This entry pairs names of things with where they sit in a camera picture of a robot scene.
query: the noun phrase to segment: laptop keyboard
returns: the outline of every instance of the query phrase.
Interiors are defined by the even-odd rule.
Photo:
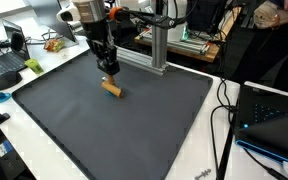
[[[287,113],[280,110],[272,109],[261,104],[254,104],[255,124],[286,115]]]
[[[0,56],[1,73],[8,71],[20,71],[25,67],[24,61],[16,58],[12,53]]]

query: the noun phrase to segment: gray mat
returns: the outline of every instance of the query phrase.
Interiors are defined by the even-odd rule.
[[[165,178],[211,86],[173,70],[160,77],[120,64],[125,98],[101,88],[96,57],[82,55],[13,93],[15,101],[90,179]]]

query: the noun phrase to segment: person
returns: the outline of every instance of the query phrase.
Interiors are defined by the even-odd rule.
[[[271,2],[284,3],[284,10],[288,11],[288,0],[271,0]],[[285,61],[273,87],[288,92],[288,23],[276,29],[257,29],[230,80],[241,84],[245,81],[257,83],[282,59]]]

